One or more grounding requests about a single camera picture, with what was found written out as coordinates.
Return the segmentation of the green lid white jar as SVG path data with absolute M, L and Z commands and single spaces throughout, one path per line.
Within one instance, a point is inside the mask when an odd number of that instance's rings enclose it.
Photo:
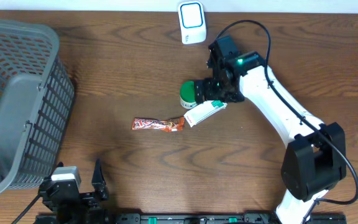
M 187 81 L 180 88 L 180 104 L 185 109 L 190 110 L 197 105 L 194 87 L 194 81 Z

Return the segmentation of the white green Panadol box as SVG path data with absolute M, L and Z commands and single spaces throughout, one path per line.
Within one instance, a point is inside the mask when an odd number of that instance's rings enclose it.
M 184 114 L 184 118 L 192 128 L 193 126 L 204 121 L 206 118 L 210 117 L 211 115 L 225 109 L 226 106 L 227 103 L 224 103 L 219 100 L 205 101 L 204 103 L 195 106 L 191 110 L 187 111 Z

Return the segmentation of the orange red candy wrapper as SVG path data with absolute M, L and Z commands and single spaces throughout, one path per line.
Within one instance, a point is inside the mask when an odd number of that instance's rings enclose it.
M 181 131 L 184 127 L 184 123 L 184 117 L 168 120 L 134 118 L 131 129 L 158 129 L 165 132 L 175 132 Z

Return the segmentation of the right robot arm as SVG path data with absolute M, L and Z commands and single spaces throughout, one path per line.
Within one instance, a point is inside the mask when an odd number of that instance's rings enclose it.
M 318 199 L 346 176 L 344 130 L 309 113 L 276 79 L 257 52 L 242 54 L 230 36 L 209 45 L 213 76 L 195 82 L 195 101 L 258 107 L 286 147 L 281 168 L 286 192 L 275 213 L 280 223 L 311 220 Z

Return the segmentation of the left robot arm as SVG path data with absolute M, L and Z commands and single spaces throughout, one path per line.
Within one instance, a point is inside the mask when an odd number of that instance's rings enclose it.
M 39 186 L 42 203 L 52 214 L 36 216 L 35 224 L 108 224 L 111 214 L 101 203 L 109 200 L 109 191 L 99 159 L 91 180 L 94 190 L 81 193 L 80 184 L 78 168 L 59 163 Z

